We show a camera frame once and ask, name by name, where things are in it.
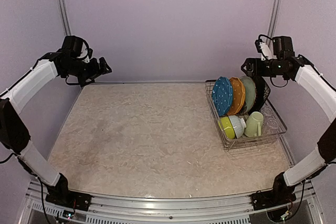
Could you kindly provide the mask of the light green floral plate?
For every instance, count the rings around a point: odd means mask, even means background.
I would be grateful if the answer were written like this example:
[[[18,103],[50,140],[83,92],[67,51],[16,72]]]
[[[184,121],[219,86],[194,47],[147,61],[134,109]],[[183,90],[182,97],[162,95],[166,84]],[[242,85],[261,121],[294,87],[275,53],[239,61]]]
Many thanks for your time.
[[[245,87],[245,102],[239,114],[246,114],[252,109],[255,104],[257,94],[256,86],[251,77],[242,76],[239,79]]]

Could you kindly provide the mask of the orange polka dot plate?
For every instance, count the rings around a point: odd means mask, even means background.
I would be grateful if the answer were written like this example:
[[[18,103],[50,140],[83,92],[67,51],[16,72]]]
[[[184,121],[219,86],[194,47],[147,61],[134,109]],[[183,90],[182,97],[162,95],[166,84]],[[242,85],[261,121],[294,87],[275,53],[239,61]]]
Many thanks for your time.
[[[239,78],[231,77],[230,82],[233,87],[233,101],[227,115],[236,115],[244,106],[246,91],[244,84]]]

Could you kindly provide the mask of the black square floral plate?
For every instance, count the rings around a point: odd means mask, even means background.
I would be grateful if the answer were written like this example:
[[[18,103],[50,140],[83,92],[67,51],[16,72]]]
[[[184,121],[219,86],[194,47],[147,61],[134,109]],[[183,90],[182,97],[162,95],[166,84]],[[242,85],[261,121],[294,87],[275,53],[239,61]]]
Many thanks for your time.
[[[253,81],[256,86],[256,98],[253,107],[248,112],[249,115],[255,111],[259,112],[270,95],[270,87],[263,77],[254,76]]]

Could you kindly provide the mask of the blue polka dot plate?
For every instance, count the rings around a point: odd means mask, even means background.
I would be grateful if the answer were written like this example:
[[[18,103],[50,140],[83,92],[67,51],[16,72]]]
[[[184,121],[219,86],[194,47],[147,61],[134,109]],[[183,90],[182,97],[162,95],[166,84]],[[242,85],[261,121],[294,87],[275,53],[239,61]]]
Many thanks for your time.
[[[218,116],[225,116],[233,102],[233,87],[227,77],[219,77],[212,89],[212,100]]]

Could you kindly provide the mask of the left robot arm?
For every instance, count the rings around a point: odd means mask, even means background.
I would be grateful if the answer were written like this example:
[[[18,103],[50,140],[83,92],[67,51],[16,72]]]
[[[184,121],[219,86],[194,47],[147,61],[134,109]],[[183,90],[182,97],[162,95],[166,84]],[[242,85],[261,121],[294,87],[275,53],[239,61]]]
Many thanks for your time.
[[[90,195],[70,190],[65,175],[47,161],[33,142],[28,118],[37,108],[37,96],[55,79],[83,88],[111,72],[107,61],[95,58],[83,38],[66,36],[59,49],[38,58],[22,77],[1,92],[1,144],[46,188],[48,202],[75,207],[80,200],[89,201]]]

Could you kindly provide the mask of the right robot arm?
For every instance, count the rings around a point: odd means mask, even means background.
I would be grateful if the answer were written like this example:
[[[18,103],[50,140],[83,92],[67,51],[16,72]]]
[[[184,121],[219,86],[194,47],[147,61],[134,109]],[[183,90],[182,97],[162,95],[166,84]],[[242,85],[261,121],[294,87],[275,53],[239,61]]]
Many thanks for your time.
[[[330,123],[311,153],[278,174],[270,190],[251,195],[253,208],[259,210],[294,201],[296,186],[318,176],[335,161],[335,87],[307,57],[296,55],[291,37],[260,34],[255,46],[260,57],[247,58],[241,66],[243,73],[251,78],[281,76],[295,82],[312,97]]]

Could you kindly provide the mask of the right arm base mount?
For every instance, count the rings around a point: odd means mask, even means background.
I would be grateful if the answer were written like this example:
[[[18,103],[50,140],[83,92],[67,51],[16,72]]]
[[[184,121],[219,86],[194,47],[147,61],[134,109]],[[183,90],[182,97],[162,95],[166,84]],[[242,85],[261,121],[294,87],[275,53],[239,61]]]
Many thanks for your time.
[[[294,193],[275,196],[272,190],[257,191],[251,194],[250,197],[254,211],[288,204],[297,199]]]

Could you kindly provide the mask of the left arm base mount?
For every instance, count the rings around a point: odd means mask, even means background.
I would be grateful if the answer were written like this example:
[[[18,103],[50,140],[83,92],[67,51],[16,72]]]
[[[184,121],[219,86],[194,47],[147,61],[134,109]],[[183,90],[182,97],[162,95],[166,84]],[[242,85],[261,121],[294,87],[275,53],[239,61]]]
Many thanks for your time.
[[[59,195],[47,194],[46,196],[47,202],[82,211],[88,211],[91,200],[92,196],[90,194],[80,193],[77,191],[70,191],[65,199],[62,199]]]

